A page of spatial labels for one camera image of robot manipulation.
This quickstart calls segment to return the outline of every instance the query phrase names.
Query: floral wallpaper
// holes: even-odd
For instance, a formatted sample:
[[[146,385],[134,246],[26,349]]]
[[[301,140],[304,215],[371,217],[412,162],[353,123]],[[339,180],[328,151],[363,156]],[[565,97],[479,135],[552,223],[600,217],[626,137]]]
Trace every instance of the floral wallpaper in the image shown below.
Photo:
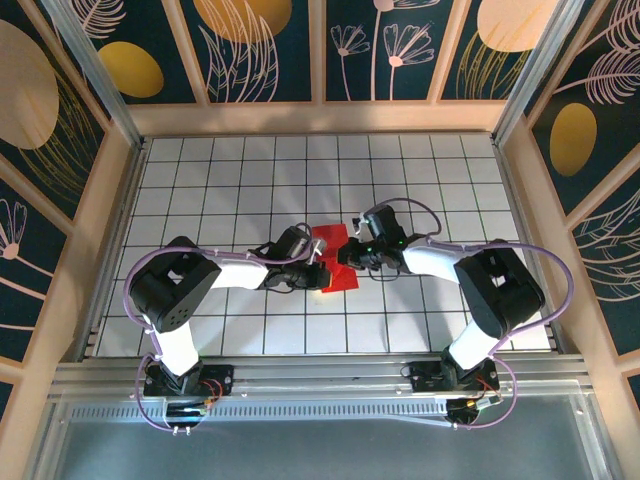
[[[533,125],[569,214],[640,142],[640,3],[611,1]]]
[[[451,2],[329,0],[326,100],[425,100]]]
[[[17,2],[0,38],[0,155],[73,218],[104,130]]]
[[[41,0],[38,3],[51,23]],[[68,3],[126,103],[195,102],[162,2],[69,0]]]
[[[65,240],[0,180],[0,357],[24,359]]]
[[[556,0],[471,0],[442,99],[506,100]]]
[[[11,390],[13,390],[13,385],[10,383],[5,383],[0,381],[0,424],[2,423],[2,417],[4,415],[4,411],[9,404],[9,397],[11,396]]]
[[[640,170],[573,236],[618,354],[640,349]]]
[[[311,100],[307,0],[181,0],[209,101]]]

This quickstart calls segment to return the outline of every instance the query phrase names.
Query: black bracket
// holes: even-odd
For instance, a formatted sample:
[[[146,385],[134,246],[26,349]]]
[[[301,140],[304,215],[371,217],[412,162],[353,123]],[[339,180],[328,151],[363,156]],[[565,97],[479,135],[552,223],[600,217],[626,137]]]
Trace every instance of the black bracket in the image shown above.
[[[211,388],[207,385],[210,383],[215,390],[216,396],[220,394],[216,385],[218,382],[222,386],[222,396],[231,394],[233,388],[233,365],[203,365],[197,381],[193,382],[193,387],[184,393],[178,393],[172,388],[171,382],[168,381],[166,373],[159,365],[151,365],[147,368],[147,378],[144,384],[144,396],[152,397],[211,397]]]
[[[490,388],[496,391],[500,389],[496,365],[488,359],[473,370],[458,375],[451,374],[448,362],[444,360],[411,362],[403,368],[402,375],[409,379],[414,393],[481,392],[485,390],[485,386],[478,381],[478,377]]]

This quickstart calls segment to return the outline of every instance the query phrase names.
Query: red cloth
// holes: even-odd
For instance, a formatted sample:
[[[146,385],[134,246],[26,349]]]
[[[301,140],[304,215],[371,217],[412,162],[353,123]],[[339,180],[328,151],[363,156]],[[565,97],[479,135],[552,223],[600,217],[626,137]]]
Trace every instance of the red cloth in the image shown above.
[[[342,292],[358,288],[358,276],[353,268],[338,263],[338,249],[349,240],[347,226],[344,224],[321,225],[312,227],[314,238],[322,238],[327,242],[320,259],[327,264],[331,272],[331,285],[322,289],[322,293]]]

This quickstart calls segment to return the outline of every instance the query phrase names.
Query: leaf drawing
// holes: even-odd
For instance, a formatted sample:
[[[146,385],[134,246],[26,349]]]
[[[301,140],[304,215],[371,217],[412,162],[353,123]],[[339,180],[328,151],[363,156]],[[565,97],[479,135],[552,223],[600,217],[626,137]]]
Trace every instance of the leaf drawing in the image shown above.
[[[216,33],[199,27],[209,52],[206,86],[212,101],[271,101],[278,87],[279,65],[269,25],[256,17],[247,2],[244,21],[231,0],[221,3],[224,15],[213,2],[203,2],[207,24]]]
[[[127,14],[124,0],[69,0],[84,33],[89,38],[106,39]]]
[[[640,0],[619,0],[609,18],[609,26],[585,43],[578,54],[603,36],[619,52],[640,48]]]
[[[587,78],[564,85],[553,93],[583,84],[591,102],[624,104],[624,99],[631,97],[640,86],[640,50],[611,50],[598,58]]]
[[[640,190],[619,207],[585,219],[576,243],[599,300],[640,298]]]

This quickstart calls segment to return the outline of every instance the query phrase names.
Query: black grid line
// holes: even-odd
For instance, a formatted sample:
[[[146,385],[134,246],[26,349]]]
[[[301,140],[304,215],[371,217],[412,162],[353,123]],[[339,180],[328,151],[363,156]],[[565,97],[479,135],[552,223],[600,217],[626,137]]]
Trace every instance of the black grid line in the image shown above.
[[[398,135],[396,137],[398,139],[398,146],[400,146],[400,136]],[[376,200],[376,189],[373,187],[373,156],[371,155],[371,136],[367,135],[367,142],[369,144],[369,163],[371,166],[371,193],[373,195],[373,204],[377,205],[378,200]],[[385,290],[384,290],[384,281],[380,282],[380,287],[382,290],[382,308],[384,309],[384,330],[385,333],[387,335],[387,341],[385,344],[385,347],[387,349],[387,353],[391,352],[391,338],[389,337],[389,313],[387,312],[387,299],[386,299],[386,294],[385,294]]]
[[[209,158],[211,158],[213,156],[213,145],[216,143],[215,138],[213,139],[213,141],[211,142],[211,151],[209,152]],[[202,199],[202,209],[200,210],[200,225],[198,226],[198,236],[196,237],[196,241],[199,242],[200,241],[200,232],[202,231],[202,223],[204,222],[204,206],[206,204],[207,201],[207,188],[209,187],[209,177],[211,176],[211,166],[213,164],[211,162],[209,162],[209,168],[207,169],[207,179],[204,182],[204,198]]]
[[[275,191],[275,183],[276,183],[276,145],[278,143],[278,138],[274,137],[273,139],[273,168],[271,169],[271,211],[269,212],[269,236],[265,239],[271,240],[271,228],[273,227],[273,192]],[[238,190],[238,199],[240,199],[240,190]],[[264,294],[264,327],[262,329],[262,354],[264,355],[265,349],[267,348],[267,316],[268,316],[268,302],[269,302],[269,292],[266,291]]]
[[[478,208],[478,216],[480,217],[480,225],[482,225],[482,233],[484,235],[485,241],[489,242],[489,238],[487,237],[487,229],[484,226],[484,219],[482,218],[482,213],[480,211],[480,202],[478,202],[478,193],[476,192],[476,188],[473,185],[473,175],[471,175],[471,168],[469,167],[469,159],[467,158],[467,152],[464,148],[462,137],[458,137],[458,138],[460,138],[460,146],[462,147],[462,153],[464,154],[464,164],[467,166],[467,172],[469,172],[469,180],[471,181],[471,189],[473,190],[473,199],[476,202],[476,207]],[[468,316],[465,315],[465,318],[467,318],[467,325],[468,325],[469,324]],[[511,350],[514,350],[513,341],[510,340],[509,345],[511,345]]]
[[[233,222],[233,237],[232,237],[232,242],[236,241],[236,228],[238,227],[238,208],[240,207],[240,185],[242,184],[242,170],[244,167],[244,147],[247,143],[247,139],[246,137],[244,137],[242,139],[242,159],[240,160],[240,177],[238,178],[238,198],[236,199],[236,216],[235,216],[235,220]],[[205,193],[204,196],[204,201],[207,201],[207,195]],[[231,250],[233,251],[233,249],[235,248],[235,244],[232,243],[231,244]],[[227,295],[225,297],[225,303],[224,303],[224,322],[222,325],[222,339],[220,341],[220,354],[223,355],[224,354],[224,338],[226,336],[226,331],[227,331],[227,311],[229,309],[229,292],[227,292]]]
[[[369,136],[367,135],[367,145],[369,144]],[[337,155],[338,158],[340,157],[340,140],[338,137],[336,137],[336,150],[337,150]],[[371,168],[371,149],[369,149],[369,168]],[[340,180],[342,180],[342,177],[340,175],[340,160],[338,160],[338,205],[340,205],[340,221],[344,222],[344,220],[342,220],[342,185],[340,184]],[[342,295],[342,302],[344,304],[344,344],[345,344],[345,351],[347,353],[349,353],[349,314],[348,314],[348,310],[347,310],[347,293],[346,292],[341,292],[340,293]]]
[[[408,185],[408,182],[407,182],[407,169],[405,168],[405,165],[404,165],[405,158],[404,158],[404,152],[402,151],[402,140],[400,139],[399,135],[398,135],[398,139],[400,140],[400,156],[402,157],[402,172],[404,173],[405,190],[407,192],[407,198],[409,198],[409,185]],[[429,148],[431,149],[431,155],[433,155],[433,146],[431,145],[431,137],[430,136],[427,136],[427,141],[429,142]],[[416,226],[415,226],[415,223],[413,221],[413,215],[411,213],[409,213],[409,221],[411,222],[411,230],[413,231],[413,233],[417,233],[416,232]],[[427,331],[427,343],[428,343],[429,351],[431,351],[431,350],[433,350],[433,348],[431,346],[432,345],[431,344],[431,333],[429,332],[429,320],[427,319],[427,301],[424,298],[424,287],[422,285],[422,275],[418,276],[418,283],[420,284],[420,295],[422,296],[422,306],[424,308],[424,325],[425,325],[425,329]]]
[[[309,210],[308,206],[307,206],[307,172],[309,171],[308,168],[308,163],[309,163],[309,142],[307,140],[307,137],[305,137],[304,139],[304,221],[307,223],[307,225],[309,224],[309,214],[307,213],[307,211]],[[307,353],[307,292],[304,292],[304,353],[306,355]]]

